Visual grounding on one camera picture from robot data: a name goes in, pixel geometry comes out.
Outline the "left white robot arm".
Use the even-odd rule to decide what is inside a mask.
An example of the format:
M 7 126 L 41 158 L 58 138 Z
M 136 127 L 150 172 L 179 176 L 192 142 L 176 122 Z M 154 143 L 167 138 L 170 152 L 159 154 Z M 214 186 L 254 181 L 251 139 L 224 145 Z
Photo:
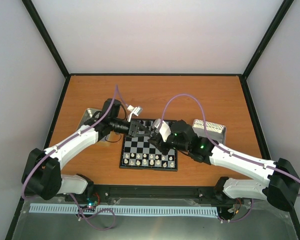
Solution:
M 116 99 L 107 99 L 102 110 L 96 111 L 75 133 L 44 150 L 33 149 L 26 162 L 21 182 L 22 191 L 29 191 L 44 200 L 60 194 L 76 194 L 82 201 L 93 198 L 93 182 L 82 174 L 62 174 L 62 169 L 76 155 L 91 145 L 103 140 L 111 132 L 128 137 L 145 137 L 151 131 L 139 121 L 126 115 L 118 117 L 123 104 Z

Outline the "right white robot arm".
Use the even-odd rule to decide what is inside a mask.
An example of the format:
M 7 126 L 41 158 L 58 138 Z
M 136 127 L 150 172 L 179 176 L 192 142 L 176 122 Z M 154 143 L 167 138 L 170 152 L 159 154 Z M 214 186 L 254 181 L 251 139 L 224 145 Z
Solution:
M 151 128 L 148 141 L 162 154 L 174 149 L 185 152 L 198 163 L 227 168 L 249 177 L 248 180 L 222 177 L 222 195 L 231 199 L 264 200 L 279 210 L 293 210 L 300 178 L 288 160 L 267 160 L 235 151 L 207 136 L 198 136 L 184 120 L 168 125 L 157 119 Z

